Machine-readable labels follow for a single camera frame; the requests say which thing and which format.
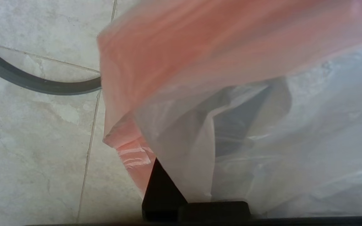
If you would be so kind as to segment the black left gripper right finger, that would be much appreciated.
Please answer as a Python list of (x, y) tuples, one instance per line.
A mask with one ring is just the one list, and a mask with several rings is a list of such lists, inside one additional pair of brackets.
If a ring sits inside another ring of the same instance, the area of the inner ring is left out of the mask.
[(178, 209), (179, 221), (246, 221), (250, 217), (244, 201), (189, 203)]

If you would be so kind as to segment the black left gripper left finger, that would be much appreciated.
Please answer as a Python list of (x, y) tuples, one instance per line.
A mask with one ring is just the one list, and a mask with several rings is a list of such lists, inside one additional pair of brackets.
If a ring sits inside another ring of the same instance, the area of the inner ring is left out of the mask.
[(179, 208), (186, 204), (186, 199), (156, 159), (142, 202), (143, 220), (177, 221)]

